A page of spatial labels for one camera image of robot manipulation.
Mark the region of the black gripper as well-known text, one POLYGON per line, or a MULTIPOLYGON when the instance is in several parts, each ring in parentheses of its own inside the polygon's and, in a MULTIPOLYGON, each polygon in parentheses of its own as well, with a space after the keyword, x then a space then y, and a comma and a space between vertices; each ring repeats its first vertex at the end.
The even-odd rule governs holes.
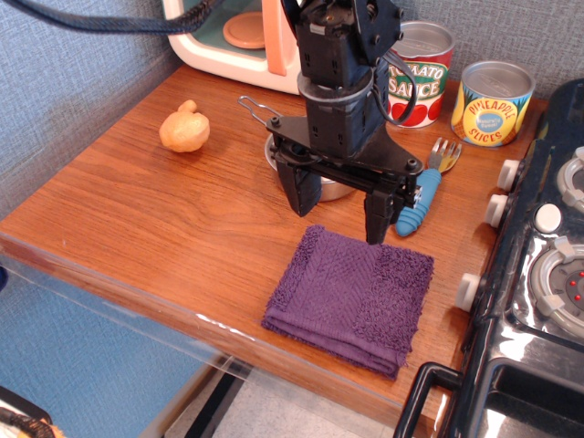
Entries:
POLYGON ((366 241, 384 242, 393 211, 413 207, 422 163, 387 132, 386 78, 368 72, 355 85, 330 89, 304 76, 298 88, 306 115, 273 117, 279 181, 291 209, 300 217, 320 201, 321 178, 366 194, 366 241))

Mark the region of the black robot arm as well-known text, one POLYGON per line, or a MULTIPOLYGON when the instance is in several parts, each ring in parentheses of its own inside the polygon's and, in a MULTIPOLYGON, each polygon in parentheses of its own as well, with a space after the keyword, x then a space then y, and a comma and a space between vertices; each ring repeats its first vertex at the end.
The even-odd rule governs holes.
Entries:
POLYGON ((422 162, 387 132, 391 52, 402 10, 391 1, 286 1, 297 40, 306 116, 275 116, 271 158, 293 211, 308 214, 329 179, 365 192, 366 240, 384 241, 416 202, 422 162))

